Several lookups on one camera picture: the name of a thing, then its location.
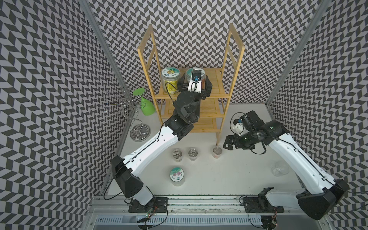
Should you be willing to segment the jar with strawberry lid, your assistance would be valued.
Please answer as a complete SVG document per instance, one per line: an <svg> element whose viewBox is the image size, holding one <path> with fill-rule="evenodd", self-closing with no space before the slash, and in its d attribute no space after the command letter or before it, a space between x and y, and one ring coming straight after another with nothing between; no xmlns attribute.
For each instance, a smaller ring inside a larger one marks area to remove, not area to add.
<svg viewBox="0 0 368 230"><path fill-rule="evenodd" d="M189 83L190 78L191 78L192 69L193 68L190 68L189 70L186 71L186 79L187 79L188 83ZM202 89L204 89L205 85L206 85L206 75L205 75L204 69L202 69L202 68L199 68L199 69L201 69L201 71L202 71Z"/></svg>

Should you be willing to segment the sunflower seed jar yellow label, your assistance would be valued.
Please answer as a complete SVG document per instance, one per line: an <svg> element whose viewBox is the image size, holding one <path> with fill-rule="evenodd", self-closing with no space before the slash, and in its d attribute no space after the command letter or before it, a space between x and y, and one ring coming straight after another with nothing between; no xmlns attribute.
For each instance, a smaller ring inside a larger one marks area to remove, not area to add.
<svg viewBox="0 0 368 230"><path fill-rule="evenodd" d="M180 71L174 67L166 67L161 71L163 90L168 94L176 94L177 84L180 79Z"/></svg>

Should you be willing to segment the jar with pink flower lid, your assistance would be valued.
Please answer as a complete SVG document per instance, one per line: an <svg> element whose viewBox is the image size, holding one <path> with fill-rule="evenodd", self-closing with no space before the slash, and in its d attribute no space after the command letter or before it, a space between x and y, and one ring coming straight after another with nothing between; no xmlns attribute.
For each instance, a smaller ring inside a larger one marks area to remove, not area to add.
<svg viewBox="0 0 368 230"><path fill-rule="evenodd" d="M170 171L170 180L174 186L181 186L185 182L185 172L180 167L175 167Z"/></svg>

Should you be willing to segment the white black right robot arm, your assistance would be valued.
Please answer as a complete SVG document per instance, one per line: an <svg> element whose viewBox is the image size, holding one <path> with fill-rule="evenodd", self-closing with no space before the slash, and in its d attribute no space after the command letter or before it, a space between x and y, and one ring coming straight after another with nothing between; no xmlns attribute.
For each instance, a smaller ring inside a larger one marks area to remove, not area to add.
<svg viewBox="0 0 368 230"><path fill-rule="evenodd" d="M267 187L258 195L255 210L267 212L278 207L303 211L314 220L324 217L349 189L342 179L334 179L318 166L296 143L287 129L278 121L265 123L255 111L250 111L238 119L247 130L226 137L223 148L253 151L256 144L269 146L278 153L296 173L304 185L300 190L277 190Z"/></svg>

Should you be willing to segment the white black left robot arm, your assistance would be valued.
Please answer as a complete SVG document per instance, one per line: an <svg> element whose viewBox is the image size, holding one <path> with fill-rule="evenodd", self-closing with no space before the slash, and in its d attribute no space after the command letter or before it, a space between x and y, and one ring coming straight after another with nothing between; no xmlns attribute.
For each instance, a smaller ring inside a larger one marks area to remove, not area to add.
<svg viewBox="0 0 368 230"><path fill-rule="evenodd" d="M183 139L200 119L201 101L211 95L212 83L206 78L201 92L194 83L180 92L173 102L173 115L165 121L160 131L140 148L125 157L111 160L113 178L126 198L133 198L142 206L154 203L155 196L139 178L143 170L164 150Z"/></svg>

